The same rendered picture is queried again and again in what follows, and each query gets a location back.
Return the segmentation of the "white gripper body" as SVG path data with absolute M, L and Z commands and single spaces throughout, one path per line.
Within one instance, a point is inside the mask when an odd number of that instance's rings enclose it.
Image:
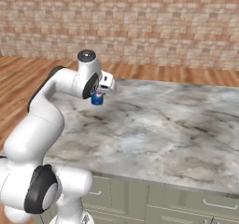
M 114 94 L 117 91 L 117 85 L 115 80 L 112 80 L 111 83 L 100 83 L 98 87 L 98 91 L 105 94 Z

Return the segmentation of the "blue can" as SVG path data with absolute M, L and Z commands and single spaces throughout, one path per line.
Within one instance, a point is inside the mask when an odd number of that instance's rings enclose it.
M 93 105 L 102 105 L 104 102 L 104 95 L 97 91 L 92 97 L 91 97 L 91 103 Z

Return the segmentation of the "small grey-green drawer front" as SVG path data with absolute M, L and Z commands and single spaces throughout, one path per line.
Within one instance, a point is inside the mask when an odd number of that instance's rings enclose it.
M 100 176 L 93 178 L 92 192 L 101 190 L 103 192 L 100 196 L 86 195 L 82 198 L 85 204 L 91 204 L 96 206 L 110 207 L 111 206 L 111 180 Z

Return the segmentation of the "grey-green cupboard door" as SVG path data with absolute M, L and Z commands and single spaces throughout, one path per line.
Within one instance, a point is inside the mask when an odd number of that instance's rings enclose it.
M 146 224 L 239 224 L 239 220 L 148 205 Z
M 93 218 L 94 224 L 145 224 L 143 219 L 129 217 L 123 211 L 86 204 L 84 209 Z

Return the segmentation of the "wide grey-green drawer front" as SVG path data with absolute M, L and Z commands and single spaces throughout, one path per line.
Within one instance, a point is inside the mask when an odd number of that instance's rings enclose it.
M 202 191 L 192 192 L 188 190 L 170 189 L 156 185 L 149 186 L 149 205 L 185 208 L 198 212 L 219 214 L 222 216 L 235 216 L 239 218 L 239 209 L 237 211 L 231 211 L 222 208 L 206 206 L 202 203 L 202 199 L 228 199 L 232 202 L 239 203 L 239 199 L 232 199 L 217 195 L 207 195 Z

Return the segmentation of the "grey-green island cabinet frame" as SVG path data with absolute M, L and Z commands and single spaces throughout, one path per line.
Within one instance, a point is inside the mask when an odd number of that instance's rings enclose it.
M 113 175 L 96 174 L 95 176 L 109 178 L 111 180 L 111 206 L 105 207 L 105 208 L 123 211 L 129 217 L 143 219 L 145 221 L 145 224 L 146 224 L 147 206 L 149 205 L 148 194 L 149 194 L 150 185 L 167 187 L 170 189 L 188 190 L 192 192 L 202 191 L 207 195 L 217 195 L 221 197 L 239 199 L 239 194 L 226 194 L 226 193 L 214 192 L 211 190 L 192 189 L 189 187 L 181 187 L 181 186 L 176 186 L 172 184 L 152 182 L 152 181 L 127 178 L 127 177 L 121 177 L 121 176 L 113 176 Z M 212 215 L 215 217 L 226 217 L 233 220 L 239 220 L 239 218 L 235 216 L 222 216 L 219 214 L 198 212 L 198 211 L 193 211 L 193 210 L 189 210 L 185 208 L 174 208 L 174 207 L 166 207 L 166 206 L 154 206 L 154 207 L 171 208 L 171 209 L 175 209 L 179 211 Z

